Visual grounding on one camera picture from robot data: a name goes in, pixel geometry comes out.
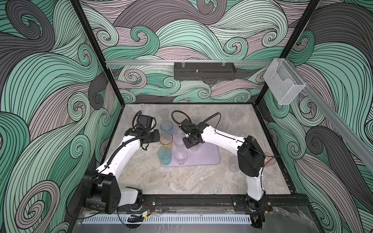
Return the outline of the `clear tall glass back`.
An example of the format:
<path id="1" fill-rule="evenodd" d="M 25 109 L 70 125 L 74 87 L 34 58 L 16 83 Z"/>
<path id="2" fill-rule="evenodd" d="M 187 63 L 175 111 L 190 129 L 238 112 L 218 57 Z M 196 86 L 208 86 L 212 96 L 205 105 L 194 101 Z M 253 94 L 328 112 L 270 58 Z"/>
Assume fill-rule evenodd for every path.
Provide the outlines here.
<path id="1" fill-rule="evenodd" d="M 188 158 L 188 152 L 185 149 L 177 149 L 174 158 L 179 165 L 183 165 L 187 158 Z"/>

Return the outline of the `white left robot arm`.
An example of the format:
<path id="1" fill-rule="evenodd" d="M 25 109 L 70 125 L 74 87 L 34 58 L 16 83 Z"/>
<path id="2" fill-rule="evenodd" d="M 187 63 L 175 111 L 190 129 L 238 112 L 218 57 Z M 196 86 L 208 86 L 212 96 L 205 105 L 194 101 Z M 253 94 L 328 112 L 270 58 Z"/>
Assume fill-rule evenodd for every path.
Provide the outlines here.
<path id="1" fill-rule="evenodd" d="M 120 145 L 94 171 L 84 174 L 81 181 L 83 207 L 99 213 L 112 214 L 122 207 L 140 209 L 142 190 L 133 187 L 121 189 L 119 177 L 130 158 L 139 149 L 147 150 L 151 143 L 159 142 L 156 119 L 138 111 L 132 127 L 125 133 Z"/>

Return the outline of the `lilac plastic tray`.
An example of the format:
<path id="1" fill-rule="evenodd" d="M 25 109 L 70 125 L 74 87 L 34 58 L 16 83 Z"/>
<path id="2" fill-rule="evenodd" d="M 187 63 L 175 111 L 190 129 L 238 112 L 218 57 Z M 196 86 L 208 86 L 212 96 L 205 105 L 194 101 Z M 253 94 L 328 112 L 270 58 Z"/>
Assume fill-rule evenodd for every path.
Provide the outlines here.
<path id="1" fill-rule="evenodd" d="M 172 149 L 172 161 L 169 165 L 164 167 L 182 167 L 182 166 L 207 166 L 207 165 L 217 165 L 220 163 L 220 153 L 216 145 L 211 143 L 202 143 L 198 151 L 191 151 L 190 149 L 185 148 L 188 152 L 188 158 L 183 165 L 177 164 L 174 154 L 177 148 L 175 147 L 173 141 Z"/>

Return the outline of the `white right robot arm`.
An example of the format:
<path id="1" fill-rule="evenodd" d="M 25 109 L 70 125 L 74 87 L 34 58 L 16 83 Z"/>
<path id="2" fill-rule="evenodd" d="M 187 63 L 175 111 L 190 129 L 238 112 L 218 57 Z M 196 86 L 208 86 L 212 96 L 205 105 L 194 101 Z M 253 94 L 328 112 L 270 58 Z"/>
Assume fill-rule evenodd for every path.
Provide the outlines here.
<path id="1" fill-rule="evenodd" d="M 178 127 L 185 134 L 183 142 L 187 149 L 199 144 L 211 143 L 237 156 L 239 169 L 246 175 L 247 196 L 256 202 L 263 198 L 265 191 L 261 176 L 265 164 L 265 154 L 254 137 L 233 136 L 206 123 L 197 126 L 188 119 L 179 123 Z"/>

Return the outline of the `teal frosted tall glass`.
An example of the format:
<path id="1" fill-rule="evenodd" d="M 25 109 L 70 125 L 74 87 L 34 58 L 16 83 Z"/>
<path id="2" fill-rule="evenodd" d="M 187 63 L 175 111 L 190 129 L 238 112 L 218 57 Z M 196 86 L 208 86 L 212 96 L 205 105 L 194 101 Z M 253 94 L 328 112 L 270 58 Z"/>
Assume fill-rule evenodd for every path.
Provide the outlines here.
<path id="1" fill-rule="evenodd" d="M 158 158 L 162 165 L 167 166 L 172 161 L 172 150 L 168 147 L 162 147 L 158 151 Z"/>

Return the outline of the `blue transparent tall glass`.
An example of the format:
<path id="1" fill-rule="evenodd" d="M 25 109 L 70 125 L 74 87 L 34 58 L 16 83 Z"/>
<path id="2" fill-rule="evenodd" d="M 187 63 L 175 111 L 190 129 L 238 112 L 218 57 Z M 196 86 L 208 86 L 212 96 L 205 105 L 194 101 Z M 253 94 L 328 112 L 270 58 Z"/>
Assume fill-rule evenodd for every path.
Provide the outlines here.
<path id="1" fill-rule="evenodd" d="M 163 121 L 160 124 L 160 133 L 161 134 L 173 134 L 173 123 L 169 120 Z"/>

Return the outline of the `clear faceted glass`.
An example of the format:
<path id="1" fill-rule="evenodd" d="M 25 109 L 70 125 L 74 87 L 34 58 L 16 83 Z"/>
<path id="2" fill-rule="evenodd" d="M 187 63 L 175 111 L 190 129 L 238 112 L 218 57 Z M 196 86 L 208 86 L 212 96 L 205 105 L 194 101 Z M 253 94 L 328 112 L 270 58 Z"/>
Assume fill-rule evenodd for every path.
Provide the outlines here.
<path id="1" fill-rule="evenodd" d="M 177 149 L 185 149 L 186 146 L 184 144 L 184 141 L 183 141 L 183 138 L 185 136 L 182 135 L 182 134 L 177 134 L 175 137 L 174 137 L 174 144 L 175 144 L 175 147 Z"/>

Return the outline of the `yellow transparent tall glass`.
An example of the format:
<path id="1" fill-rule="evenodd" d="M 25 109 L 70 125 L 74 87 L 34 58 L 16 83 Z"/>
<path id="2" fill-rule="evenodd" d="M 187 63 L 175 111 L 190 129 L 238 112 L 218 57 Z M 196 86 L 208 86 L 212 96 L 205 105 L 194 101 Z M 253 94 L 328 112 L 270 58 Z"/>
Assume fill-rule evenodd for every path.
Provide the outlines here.
<path id="1" fill-rule="evenodd" d="M 172 134 L 170 133 L 161 134 L 159 142 L 163 147 L 167 147 L 170 150 L 173 149 L 173 135 Z"/>

